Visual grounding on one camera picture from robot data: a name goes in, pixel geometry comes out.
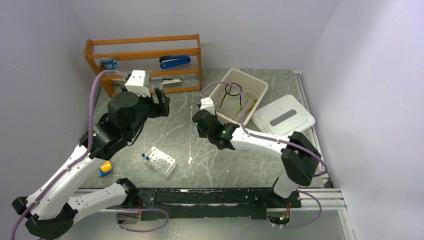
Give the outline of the black wire tripod stand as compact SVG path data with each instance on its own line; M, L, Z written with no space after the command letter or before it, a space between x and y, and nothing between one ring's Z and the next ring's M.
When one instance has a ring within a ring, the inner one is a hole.
M220 99L220 103L218 108L221 109L222 105L226 99L227 96L231 96L231 97L239 97L239 106L242 106L242 97L241 97L241 92L242 92L242 87L235 82L231 82L230 84L227 84L224 87L224 93L221 95Z

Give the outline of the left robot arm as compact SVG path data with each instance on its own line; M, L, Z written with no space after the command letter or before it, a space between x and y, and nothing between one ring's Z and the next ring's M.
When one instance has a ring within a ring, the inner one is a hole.
M12 202L31 235L55 240L81 219L103 209L141 207L140 191L127 178L82 196L75 197L74 192L92 171L121 149L132 146L147 119L169 115L171 99L160 88L154 91L155 96L141 96L129 90L118 93L48 182L32 195L19 196Z

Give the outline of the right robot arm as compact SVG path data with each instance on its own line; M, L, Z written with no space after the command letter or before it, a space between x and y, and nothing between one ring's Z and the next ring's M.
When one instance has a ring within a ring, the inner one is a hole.
M311 185L320 164L321 154L301 132L270 135L243 128L238 124L222 124L207 110L192 117L200 138L206 138L219 150L246 150L281 160L284 170L271 187L270 202L282 207L299 187Z

